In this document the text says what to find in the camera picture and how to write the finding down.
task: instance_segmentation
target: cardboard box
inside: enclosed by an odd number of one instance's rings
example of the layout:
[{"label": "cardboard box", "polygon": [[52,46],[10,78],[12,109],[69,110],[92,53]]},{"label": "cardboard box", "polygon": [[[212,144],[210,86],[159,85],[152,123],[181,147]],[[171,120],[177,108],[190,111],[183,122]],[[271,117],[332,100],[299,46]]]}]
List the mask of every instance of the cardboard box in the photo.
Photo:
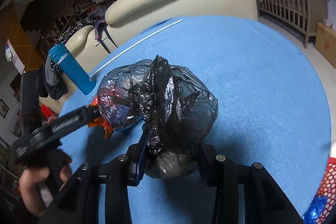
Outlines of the cardboard box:
[{"label": "cardboard box", "polygon": [[334,29],[318,23],[315,48],[336,68],[336,31]]}]

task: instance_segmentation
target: red net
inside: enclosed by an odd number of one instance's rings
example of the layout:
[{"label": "red net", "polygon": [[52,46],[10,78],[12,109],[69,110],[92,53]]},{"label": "red net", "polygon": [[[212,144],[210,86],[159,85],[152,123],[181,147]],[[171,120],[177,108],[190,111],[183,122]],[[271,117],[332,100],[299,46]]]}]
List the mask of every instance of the red net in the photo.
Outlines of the red net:
[{"label": "red net", "polygon": [[325,218],[329,215],[331,209],[336,203],[336,159],[329,158],[327,167],[325,168],[324,176],[320,187],[317,191],[318,196],[326,196],[327,204],[322,211],[322,214],[316,220],[316,224],[322,224]]}]

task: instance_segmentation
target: blue tablecloth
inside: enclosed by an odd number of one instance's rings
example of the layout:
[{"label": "blue tablecloth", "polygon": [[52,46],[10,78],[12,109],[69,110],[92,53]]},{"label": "blue tablecloth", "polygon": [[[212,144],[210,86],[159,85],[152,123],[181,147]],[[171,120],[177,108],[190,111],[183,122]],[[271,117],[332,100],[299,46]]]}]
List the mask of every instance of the blue tablecloth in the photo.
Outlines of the blue tablecloth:
[{"label": "blue tablecloth", "polygon": [[[178,19],[144,30],[97,68]],[[258,22],[225,16],[182,19],[109,64],[95,76],[98,84],[91,94],[77,89],[61,115],[90,103],[113,68],[159,54],[170,64],[188,67],[218,98],[218,118],[206,142],[236,163],[261,162],[303,215],[323,176],[331,133],[327,98],[312,65],[289,40]],[[126,133],[113,133],[110,140],[103,138],[101,128],[85,126],[64,137],[61,148],[72,157],[75,171],[86,161],[109,162],[140,135],[141,123]],[[100,223],[105,222],[104,190]],[[172,180],[144,176],[138,187],[128,189],[133,223],[210,223],[215,191],[198,172]]]}]

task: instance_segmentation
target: bolt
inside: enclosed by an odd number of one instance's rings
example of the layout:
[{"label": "bolt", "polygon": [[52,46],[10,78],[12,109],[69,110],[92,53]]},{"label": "bolt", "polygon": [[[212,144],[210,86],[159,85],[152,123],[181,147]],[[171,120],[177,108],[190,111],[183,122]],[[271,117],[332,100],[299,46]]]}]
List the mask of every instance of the bolt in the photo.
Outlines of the bolt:
[{"label": "bolt", "polygon": [[217,156],[216,156],[216,160],[218,160],[218,161],[225,161],[226,158],[225,158],[224,155],[217,155]]},{"label": "bolt", "polygon": [[263,165],[260,162],[253,163],[253,166],[257,169],[261,169],[263,167]]},{"label": "bolt", "polygon": [[83,170],[88,170],[90,167],[91,167],[91,165],[90,165],[88,162],[83,163],[83,164],[81,165],[81,168],[82,168]]},{"label": "bolt", "polygon": [[126,161],[126,160],[128,160],[128,156],[127,156],[126,154],[122,154],[122,155],[120,155],[120,156],[118,157],[118,159],[119,159],[120,161]]}]

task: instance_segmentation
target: black and white patterned clothing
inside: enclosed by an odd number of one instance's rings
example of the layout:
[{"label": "black and white patterned clothing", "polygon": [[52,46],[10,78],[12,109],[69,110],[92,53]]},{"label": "black and white patterned clothing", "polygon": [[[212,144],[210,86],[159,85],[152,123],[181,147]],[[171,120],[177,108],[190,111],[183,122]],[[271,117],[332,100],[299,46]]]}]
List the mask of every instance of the black and white patterned clothing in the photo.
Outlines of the black and white patterned clothing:
[{"label": "black and white patterned clothing", "polygon": [[[96,20],[91,20],[88,18],[84,18],[82,19],[79,23],[76,23],[72,26],[70,26],[68,29],[65,30],[64,33],[62,33],[59,38],[57,39],[57,42],[55,45],[57,44],[65,44],[68,42],[68,40],[70,39],[70,37],[77,32],[79,29],[88,26],[88,25],[92,25],[94,26],[96,23]],[[53,61],[50,62],[50,69],[52,72],[61,75],[63,73],[63,71],[60,69],[60,67],[55,64]]]}]

